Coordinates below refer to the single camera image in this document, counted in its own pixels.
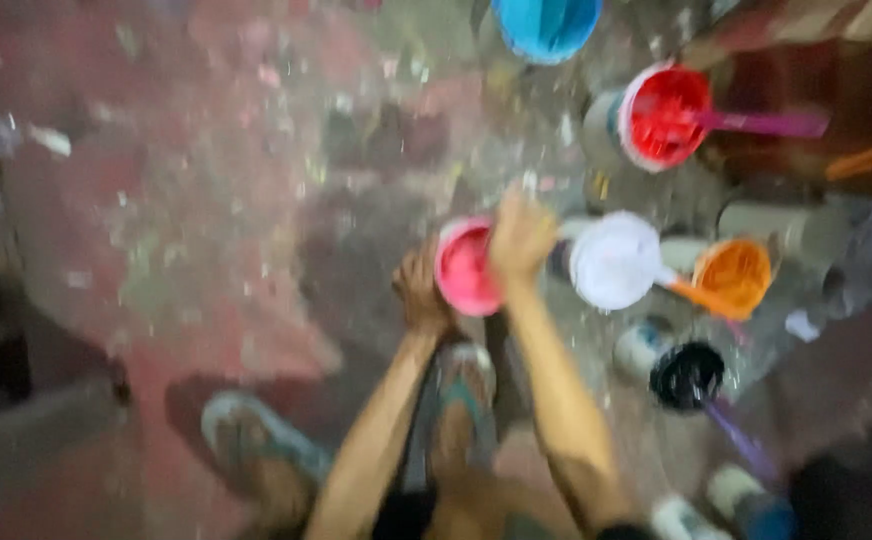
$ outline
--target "pink paint bucket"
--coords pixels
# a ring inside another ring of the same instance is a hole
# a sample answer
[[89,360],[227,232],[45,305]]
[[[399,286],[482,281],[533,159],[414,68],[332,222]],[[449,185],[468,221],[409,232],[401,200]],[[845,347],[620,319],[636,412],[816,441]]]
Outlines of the pink paint bucket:
[[682,164],[702,144],[709,130],[687,114],[712,106],[702,73],[658,63],[625,87],[596,96],[583,120],[583,148],[598,162],[613,147],[633,165],[657,173]]
[[485,317],[500,310],[502,294],[489,268],[489,241],[493,220],[465,217],[440,230],[434,274],[436,285],[450,306],[470,317]]

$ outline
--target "foot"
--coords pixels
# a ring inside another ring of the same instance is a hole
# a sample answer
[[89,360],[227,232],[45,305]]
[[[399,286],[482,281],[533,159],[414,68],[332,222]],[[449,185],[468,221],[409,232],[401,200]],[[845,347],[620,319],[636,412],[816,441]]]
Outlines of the foot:
[[477,423],[492,413],[496,373],[489,353],[467,342],[447,351],[441,366],[441,413],[429,449],[429,472],[436,479],[466,470]]
[[258,399],[238,392],[209,401],[202,434],[226,475],[259,503],[249,536],[295,531],[306,521],[327,460],[309,439]]

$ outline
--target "forearm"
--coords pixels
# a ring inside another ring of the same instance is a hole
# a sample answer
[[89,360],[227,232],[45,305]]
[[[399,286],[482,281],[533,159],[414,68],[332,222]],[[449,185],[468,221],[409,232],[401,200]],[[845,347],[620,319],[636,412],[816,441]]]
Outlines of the forearm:
[[507,287],[507,314],[533,394],[536,429],[554,479],[584,529],[625,518],[613,437],[567,351],[544,300],[530,283]]
[[409,331],[349,430],[316,500],[305,538],[368,536],[400,464],[420,385],[442,333]]

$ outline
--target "pink scoop handle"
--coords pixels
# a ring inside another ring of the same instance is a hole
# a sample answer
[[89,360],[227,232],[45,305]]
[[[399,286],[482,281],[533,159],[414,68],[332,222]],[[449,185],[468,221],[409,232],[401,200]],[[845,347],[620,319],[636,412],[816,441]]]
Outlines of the pink scoop handle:
[[737,114],[716,110],[687,112],[691,121],[709,130],[746,132],[776,137],[819,139],[830,126],[822,114],[793,112],[786,114]]

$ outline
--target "blue bucket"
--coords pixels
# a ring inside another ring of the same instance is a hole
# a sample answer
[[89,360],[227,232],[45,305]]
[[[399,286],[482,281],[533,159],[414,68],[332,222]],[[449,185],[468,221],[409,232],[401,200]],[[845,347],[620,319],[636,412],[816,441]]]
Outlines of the blue bucket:
[[531,64],[553,66],[583,48],[602,0],[492,0],[503,42]]

